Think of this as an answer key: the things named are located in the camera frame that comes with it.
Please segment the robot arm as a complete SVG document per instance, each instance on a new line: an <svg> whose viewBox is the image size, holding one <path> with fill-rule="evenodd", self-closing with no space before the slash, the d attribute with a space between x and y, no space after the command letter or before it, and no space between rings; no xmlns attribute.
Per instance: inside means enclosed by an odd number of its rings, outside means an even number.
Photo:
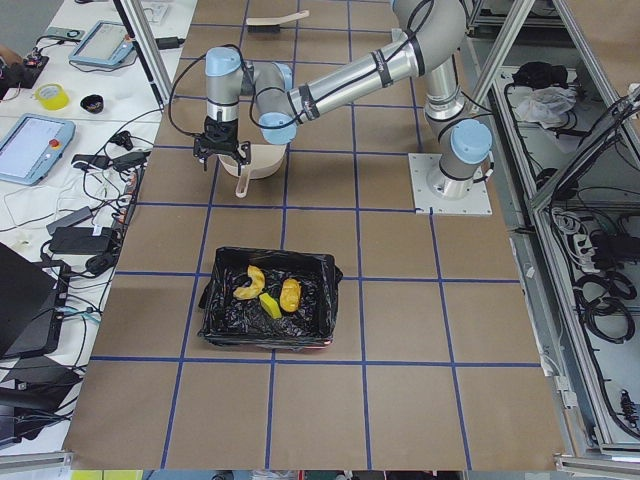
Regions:
<svg viewBox="0 0 640 480"><path fill-rule="evenodd" d="M287 145L299 126L403 79L422 77L425 117L442 152L427 176L429 188L441 198L464 197L492 147L489 129L468 114L454 65L466 33L464 7L458 1L394 1L391 9L399 23L391 43L299 86L285 65L252 65L234 45L209 49L207 114L202 132L193 136L194 157L206 163L212 155L226 156L240 172L248 168L250 145L238 138L243 96L252 101L250 119L264 140Z"/></svg>

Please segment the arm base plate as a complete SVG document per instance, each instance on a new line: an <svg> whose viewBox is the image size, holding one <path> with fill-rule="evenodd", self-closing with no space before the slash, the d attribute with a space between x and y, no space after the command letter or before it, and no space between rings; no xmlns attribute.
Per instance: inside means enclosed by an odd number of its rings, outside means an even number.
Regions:
<svg viewBox="0 0 640 480"><path fill-rule="evenodd" d="M436 153L408 154L415 213L490 216L493 211L482 168L476 168L472 179L452 180L441 172L440 158Z"/></svg>

